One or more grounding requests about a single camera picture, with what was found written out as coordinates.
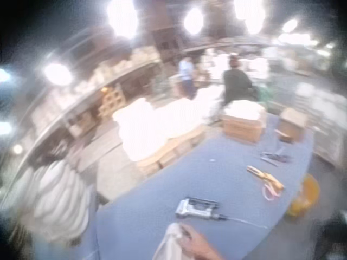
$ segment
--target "scissors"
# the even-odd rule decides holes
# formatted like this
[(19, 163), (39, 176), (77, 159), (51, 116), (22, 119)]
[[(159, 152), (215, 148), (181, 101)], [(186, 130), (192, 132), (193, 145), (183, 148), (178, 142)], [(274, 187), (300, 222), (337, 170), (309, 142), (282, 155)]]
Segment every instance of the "scissors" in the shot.
[(279, 197), (281, 195), (282, 190), (285, 188), (279, 180), (277, 180), (269, 173), (265, 173), (253, 166), (247, 166), (247, 171), (264, 181), (262, 194), (264, 198), (269, 201), (274, 200), (275, 197)]

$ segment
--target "overhead light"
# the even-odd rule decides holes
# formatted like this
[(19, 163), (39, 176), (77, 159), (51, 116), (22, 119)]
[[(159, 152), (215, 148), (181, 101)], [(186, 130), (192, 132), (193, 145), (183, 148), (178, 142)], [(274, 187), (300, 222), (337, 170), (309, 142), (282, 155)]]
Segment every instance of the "overhead light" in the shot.
[(288, 34), (292, 32), (297, 26), (298, 26), (297, 20), (290, 20), (283, 25), (282, 30)]
[(335, 47), (335, 44), (329, 43), (329, 44), (326, 45), (326, 47), (327, 47), (328, 49), (332, 49), (332, 48)]
[(311, 40), (311, 36), (309, 34), (281, 34), (278, 39), (282, 43), (292, 45), (314, 46), (318, 44), (318, 41)]
[(69, 69), (58, 63), (45, 67), (44, 73), (50, 82), (59, 86), (67, 86), (72, 82), (72, 75)]
[(330, 52), (328, 52), (326, 50), (317, 50), (317, 53), (321, 56), (324, 56), (324, 57), (330, 57)]
[(108, 21), (118, 36), (134, 38), (138, 18), (131, 0), (113, 0), (107, 8)]
[(319, 42), (316, 41), (316, 40), (311, 40), (309, 45), (311, 45), (311, 46), (317, 46), (318, 43), (319, 43)]
[(20, 155), (20, 154), (22, 154), (23, 153), (23, 146), (21, 146), (21, 145), (19, 145), (19, 144), (17, 144), (17, 145), (15, 145), (13, 148), (12, 148), (12, 151), (13, 151), (13, 153), (14, 154), (17, 154), (17, 155)]
[(8, 81), (10, 77), (10, 74), (8, 74), (4, 69), (0, 69), (0, 82)]
[(247, 0), (234, 0), (236, 18), (245, 20), (247, 17), (248, 1)]
[(262, 24), (265, 20), (265, 10), (262, 7), (255, 8), (253, 13), (246, 18), (246, 27), (250, 34), (257, 34), (262, 29)]
[(8, 122), (0, 122), (0, 135), (6, 135), (11, 133), (12, 127)]
[(204, 26), (204, 17), (201, 11), (197, 8), (193, 8), (189, 11), (184, 19), (185, 29), (192, 35), (200, 33)]
[(244, 20), (250, 34), (257, 34), (265, 20), (262, 0), (234, 0), (236, 18)]

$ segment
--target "white cloth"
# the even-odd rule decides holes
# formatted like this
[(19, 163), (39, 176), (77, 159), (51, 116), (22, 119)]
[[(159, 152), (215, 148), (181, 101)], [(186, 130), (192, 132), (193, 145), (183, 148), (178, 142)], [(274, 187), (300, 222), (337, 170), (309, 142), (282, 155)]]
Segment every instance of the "white cloth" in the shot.
[(181, 227), (178, 223), (172, 223), (166, 230), (165, 236), (160, 243), (153, 260), (194, 260), (182, 251), (177, 239), (183, 237)]

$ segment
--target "person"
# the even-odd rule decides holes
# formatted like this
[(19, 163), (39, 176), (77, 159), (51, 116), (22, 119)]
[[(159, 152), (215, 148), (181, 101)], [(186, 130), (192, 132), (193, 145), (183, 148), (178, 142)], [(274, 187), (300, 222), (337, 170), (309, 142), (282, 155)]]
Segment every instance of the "person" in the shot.
[(185, 254), (193, 256), (195, 260), (223, 260), (207, 240), (193, 227), (181, 224), (185, 236), (178, 240)]
[(179, 62), (178, 66), (179, 66), (179, 75), (182, 80), (182, 87), (183, 87), (184, 93), (187, 98), (193, 99), (196, 95), (196, 88), (192, 80), (194, 66), (191, 63), (191, 58), (188, 56), (185, 56)]
[(226, 88), (224, 105), (234, 100), (246, 99), (254, 101), (252, 82), (246, 73), (240, 70), (241, 64), (239, 59), (236, 56), (231, 56), (229, 64), (232, 69), (225, 71), (223, 74)]

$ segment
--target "man in dark shirt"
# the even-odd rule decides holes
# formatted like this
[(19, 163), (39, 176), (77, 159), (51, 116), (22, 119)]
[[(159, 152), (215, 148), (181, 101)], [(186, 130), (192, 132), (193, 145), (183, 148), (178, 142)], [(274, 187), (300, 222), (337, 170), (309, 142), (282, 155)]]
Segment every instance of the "man in dark shirt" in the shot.
[(234, 100), (251, 100), (254, 101), (254, 92), (252, 82), (249, 77), (239, 69), (240, 61), (237, 57), (230, 57), (230, 66), (232, 69), (224, 72), (224, 85), (226, 92), (224, 95), (224, 105)]

